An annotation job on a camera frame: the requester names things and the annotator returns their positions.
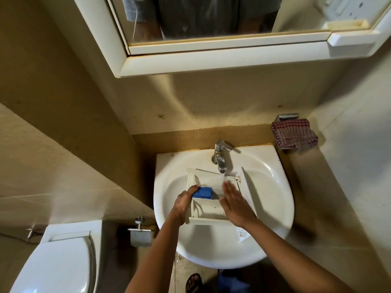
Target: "white ceramic sink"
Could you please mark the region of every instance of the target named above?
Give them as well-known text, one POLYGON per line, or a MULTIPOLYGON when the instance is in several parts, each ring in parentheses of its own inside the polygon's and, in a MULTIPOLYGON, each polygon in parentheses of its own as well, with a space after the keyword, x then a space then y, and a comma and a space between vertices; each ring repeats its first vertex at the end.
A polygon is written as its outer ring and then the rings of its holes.
MULTIPOLYGON (((154 183, 154 211, 162 227, 178 194, 186 189, 188 167, 218 173, 212 163, 214 150, 158 154, 154 183)), ((239 147, 224 152, 228 170, 235 176, 241 167, 258 217, 282 238, 293 223, 292 191, 272 145, 239 147)), ((177 252, 197 264, 220 269, 251 265, 266 257, 250 237, 238 242, 235 226, 187 225, 179 229, 177 252)))

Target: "foot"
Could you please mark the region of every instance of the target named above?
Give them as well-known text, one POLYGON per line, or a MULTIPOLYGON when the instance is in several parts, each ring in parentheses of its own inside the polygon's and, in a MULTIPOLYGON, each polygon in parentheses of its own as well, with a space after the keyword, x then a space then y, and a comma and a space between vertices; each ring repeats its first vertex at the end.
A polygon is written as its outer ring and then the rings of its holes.
POLYGON ((186 293, 200 293, 202 286, 201 276, 198 273, 194 273, 187 280, 186 293))

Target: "faucet handle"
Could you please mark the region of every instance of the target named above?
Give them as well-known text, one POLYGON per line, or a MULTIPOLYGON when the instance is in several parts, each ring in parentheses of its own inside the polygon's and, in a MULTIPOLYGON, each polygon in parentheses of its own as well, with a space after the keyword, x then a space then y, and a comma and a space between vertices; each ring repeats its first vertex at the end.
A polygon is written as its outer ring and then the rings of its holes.
POLYGON ((217 152, 222 152, 223 147, 226 148, 228 151, 231 151, 233 149, 230 145, 226 144, 223 140, 218 139, 215 144, 215 150, 217 152))

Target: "sink rim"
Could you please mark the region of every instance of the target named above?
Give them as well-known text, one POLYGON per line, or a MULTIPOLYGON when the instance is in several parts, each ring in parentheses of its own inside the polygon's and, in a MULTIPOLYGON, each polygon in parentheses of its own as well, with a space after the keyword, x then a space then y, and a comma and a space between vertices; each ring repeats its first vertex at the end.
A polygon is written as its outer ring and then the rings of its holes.
MULTIPOLYGON (((246 155, 249 155, 250 157, 254 158, 255 161, 257 162, 263 163, 264 165, 266 165, 267 168, 269 168, 268 165, 270 165, 272 170, 270 170, 270 168, 269 170, 271 171, 272 174, 277 173, 277 178, 274 180, 280 185, 280 190, 283 193, 284 202, 287 204, 287 206, 284 207, 283 221, 279 222, 280 225, 276 226, 276 228, 273 228, 273 230, 282 238, 286 238, 293 224, 294 200, 293 200, 291 187, 289 185, 286 174, 282 168, 282 164, 280 162, 280 159, 277 155, 274 146, 272 145, 246 146, 246 147, 239 147, 239 150, 240 151, 244 150, 244 153, 246 155), (260 153, 256 153, 258 154, 258 156, 255 156, 254 152, 260 148, 262 148, 262 150, 260 150, 260 153)), ((164 207, 164 197, 167 192, 167 189, 174 180, 183 176, 176 173, 174 176, 171 175, 171 179, 169 179, 170 172, 172 171, 171 166, 175 164, 183 163, 183 159, 193 158, 195 155, 197 155, 198 152, 202 152, 203 154, 206 153, 206 155, 210 154, 212 156, 213 149, 192 150, 192 151, 176 152, 176 153, 162 153, 157 155, 155 183, 154 183, 154 211, 155 211, 156 222, 159 228, 162 227, 165 221, 165 212, 167 212, 167 209, 165 209, 164 207)), ((262 173, 261 168, 259 169, 247 168, 247 169, 255 170, 257 172, 262 173)), ((205 259, 203 257, 198 257, 194 255, 192 251, 188 252, 188 250, 189 248, 186 249, 184 247, 183 242, 178 241, 177 252, 182 256, 184 256, 185 258, 195 263, 198 263, 200 265, 204 265, 208 267, 217 266, 218 268, 222 268, 222 269, 238 268, 238 267, 251 265, 266 257, 264 251, 261 248, 259 248, 259 251, 252 250, 252 254, 254 255, 254 257, 248 257, 244 261, 243 259, 241 259, 241 261, 239 262, 235 261, 235 263, 228 263, 229 261, 232 261, 232 259, 228 259, 228 261, 225 261, 224 259, 221 258, 219 259, 218 257, 216 259, 205 259)))

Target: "mirror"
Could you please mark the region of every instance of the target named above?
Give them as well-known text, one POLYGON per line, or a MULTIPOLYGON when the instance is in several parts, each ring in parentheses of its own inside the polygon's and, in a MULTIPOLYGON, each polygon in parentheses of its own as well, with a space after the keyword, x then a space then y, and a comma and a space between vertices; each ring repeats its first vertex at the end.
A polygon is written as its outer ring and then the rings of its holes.
POLYGON ((371 28, 391 0, 111 0, 129 46, 371 28))

